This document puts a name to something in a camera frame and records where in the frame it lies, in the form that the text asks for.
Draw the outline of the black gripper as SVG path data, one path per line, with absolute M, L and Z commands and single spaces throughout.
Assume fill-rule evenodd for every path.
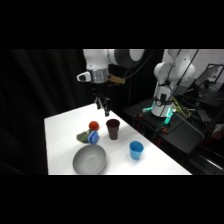
M 93 83 L 92 84 L 92 91 L 93 95 L 96 97 L 95 103 L 97 105 L 97 109 L 102 109 L 102 103 L 100 98 L 103 98 L 103 108 L 105 111 L 105 116 L 108 117 L 110 113 L 110 99 L 105 98 L 107 96 L 107 90 L 108 90 L 108 83 Z

